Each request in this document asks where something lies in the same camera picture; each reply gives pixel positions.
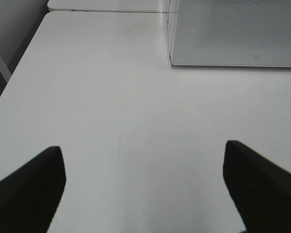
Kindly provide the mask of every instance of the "perforated metal panel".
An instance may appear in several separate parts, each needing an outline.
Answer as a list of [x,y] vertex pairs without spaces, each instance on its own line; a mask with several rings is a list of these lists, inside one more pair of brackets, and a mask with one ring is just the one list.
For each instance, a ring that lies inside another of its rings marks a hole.
[[291,67],[291,0],[178,1],[173,64]]

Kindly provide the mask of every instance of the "gray wall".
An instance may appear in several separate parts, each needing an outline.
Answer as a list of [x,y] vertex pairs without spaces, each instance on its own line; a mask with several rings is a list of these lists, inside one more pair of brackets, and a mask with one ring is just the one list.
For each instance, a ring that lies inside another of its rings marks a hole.
[[13,72],[42,18],[48,0],[0,0],[0,55]]

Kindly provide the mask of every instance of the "scuff mark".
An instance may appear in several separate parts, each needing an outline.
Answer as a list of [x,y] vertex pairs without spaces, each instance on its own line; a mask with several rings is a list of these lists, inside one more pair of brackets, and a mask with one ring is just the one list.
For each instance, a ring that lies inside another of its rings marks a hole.
[[118,107],[122,107],[122,106],[125,106],[125,105],[124,104],[121,104],[121,105],[114,106],[114,107],[108,109],[107,112],[111,111],[114,108],[118,108]]
[[169,105],[173,104],[173,99],[171,98],[171,95],[169,94]]
[[[122,137],[123,137],[123,131],[125,129],[125,125],[126,125],[126,122],[127,122],[128,116],[129,116],[129,113],[130,113],[130,108],[127,111],[127,115],[125,117],[125,120],[124,120],[124,123],[123,123],[123,127],[122,127],[122,130],[121,130],[121,134],[120,134],[120,140],[119,140],[119,143],[118,143],[118,164],[121,163]],[[121,168],[119,168],[118,178],[119,179],[121,178]]]

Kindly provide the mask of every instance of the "white table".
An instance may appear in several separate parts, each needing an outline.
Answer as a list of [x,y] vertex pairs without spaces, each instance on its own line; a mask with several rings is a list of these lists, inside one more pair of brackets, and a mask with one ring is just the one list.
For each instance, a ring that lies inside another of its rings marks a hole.
[[169,0],[49,0],[50,11],[166,12]]
[[50,233],[240,232],[228,139],[291,172],[291,69],[171,68],[162,15],[50,13],[2,94],[0,179],[63,150]]

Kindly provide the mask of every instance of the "white desk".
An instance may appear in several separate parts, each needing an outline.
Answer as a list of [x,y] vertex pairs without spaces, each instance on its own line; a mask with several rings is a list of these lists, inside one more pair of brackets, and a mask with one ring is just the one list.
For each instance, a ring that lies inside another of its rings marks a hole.
[[239,232],[228,139],[291,171],[291,69],[171,69],[164,30],[162,14],[53,12],[34,36],[0,98],[0,179],[61,146],[50,233]]
[[167,0],[49,0],[49,11],[166,12]]

